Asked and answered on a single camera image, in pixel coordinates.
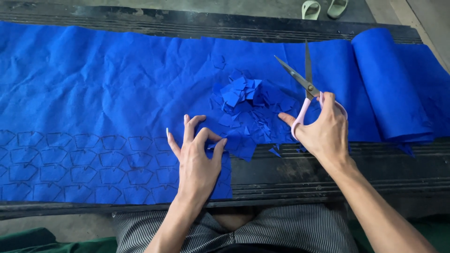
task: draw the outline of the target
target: scissors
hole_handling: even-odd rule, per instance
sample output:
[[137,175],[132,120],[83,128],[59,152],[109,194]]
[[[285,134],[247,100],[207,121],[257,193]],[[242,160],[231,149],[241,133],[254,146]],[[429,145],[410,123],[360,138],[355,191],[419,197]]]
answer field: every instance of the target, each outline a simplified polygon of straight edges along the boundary
[[[294,121],[294,123],[291,126],[291,134],[292,136],[297,140],[297,137],[295,137],[295,126],[297,124],[303,124],[303,121],[305,119],[306,111],[308,110],[309,105],[311,104],[311,101],[315,97],[319,97],[320,102],[320,108],[324,106],[324,94],[319,91],[314,85],[312,84],[312,69],[311,69],[311,57],[309,52],[309,46],[308,41],[305,41],[305,77],[303,78],[299,73],[297,73],[293,68],[291,68],[289,65],[287,65],[284,61],[280,60],[278,57],[275,56],[275,58],[281,63],[281,66],[297,81],[301,84],[303,88],[306,90],[306,98],[303,102],[303,106],[301,107],[300,113],[298,114],[297,119]],[[345,108],[338,102],[334,102],[334,105],[342,112],[342,114],[345,116],[345,118],[348,118],[347,111]]]

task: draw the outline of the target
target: left hand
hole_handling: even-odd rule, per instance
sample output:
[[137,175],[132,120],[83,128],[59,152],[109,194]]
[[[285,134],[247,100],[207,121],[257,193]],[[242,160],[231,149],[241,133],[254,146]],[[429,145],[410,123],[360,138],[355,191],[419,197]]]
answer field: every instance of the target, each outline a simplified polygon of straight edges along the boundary
[[[184,139],[180,147],[167,129],[167,141],[180,161],[180,185],[177,196],[188,201],[198,201],[203,205],[214,189],[217,177],[222,169],[222,153],[227,139],[222,139],[209,128],[202,128],[197,136],[194,129],[206,119],[205,115],[197,115],[190,119],[184,116]],[[205,154],[207,139],[218,141],[212,159]]]

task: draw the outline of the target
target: pink scissor handle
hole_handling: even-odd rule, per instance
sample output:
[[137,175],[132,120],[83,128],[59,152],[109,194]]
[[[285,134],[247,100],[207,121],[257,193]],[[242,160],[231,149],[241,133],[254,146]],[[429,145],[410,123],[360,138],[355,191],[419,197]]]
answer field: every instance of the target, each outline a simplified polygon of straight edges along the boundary
[[[319,98],[320,108],[323,108],[324,101],[325,101],[324,94],[322,92],[320,92],[320,98]],[[308,110],[308,107],[310,104],[311,104],[311,100],[309,100],[308,98],[305,98],[305,101],[303,102],[303,105],[300,109],[300,113],[298,114],[297,119],[295,119],[294,123],[292,124],[291,134],[294,137],[294,139],[296,139],[296,140],[297,140],[297,137],[295,137],[295,126],[297,124],[304,125],[303,122],[305,120],[306,111]],[[345,118],[348,119],[348,114],[347,114],[347,111],[345,110],[345,108],[336,101],[334,102],[334,105],[342,112],[342,114],[345,116]]]

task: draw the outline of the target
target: hand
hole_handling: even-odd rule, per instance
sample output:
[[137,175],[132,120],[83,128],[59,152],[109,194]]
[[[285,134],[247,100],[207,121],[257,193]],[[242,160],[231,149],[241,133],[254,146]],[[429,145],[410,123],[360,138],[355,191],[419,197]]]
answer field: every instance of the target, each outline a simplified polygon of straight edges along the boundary
[[[335,95],[324,92],[324,107],[319,118],[310,125],[297,124],[295,136],[303,146],[313,154],[326,169],[330,163],[345,162],[348,153],[348,121],[334,106]],[[289,126],[295,118],[286,113],[278,117]]]
[[[227,139],[213,133],[209,128],[202,128],[194,137],[194,129],[200,121],[206,119],[205,115],[184,116],[184,139],[180,147],[167,128],[167,141],[175,156],[180,161],[180,185],[177,196],[187,201],[195,201],[203,205],[211,194],[217,177],[222,169],[222,153]],[[214,148],[212,159],[205,154],[207,139],[218,141]]]

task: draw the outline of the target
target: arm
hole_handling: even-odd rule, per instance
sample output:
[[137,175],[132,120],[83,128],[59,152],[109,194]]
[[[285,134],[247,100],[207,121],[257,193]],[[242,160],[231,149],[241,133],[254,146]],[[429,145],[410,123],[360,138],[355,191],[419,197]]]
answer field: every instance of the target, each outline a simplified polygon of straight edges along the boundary
[[[222,153],[227,139],[203,128],[194,138],[194,128],[206,116],[195,116],[192,119],[184,116],[184,139],[180,147],[167,129],[167,141],[180,161],[180,185],[178,193],[167,211],[161,226],[146,253],[180,252],[189,228],[199,215],[203,205],[211,194],[222,168]],[[205,141],[218,141],[212,159],[205,154]]]
[[[313,154],[344,194],[377,253],[437,251],[378,194],[356,167],[348,153],[348,121],[334,106],[334,94],[325,92],[316,122],[297,125],[295,135]],[[280,113],[290,126],[294,118]]]

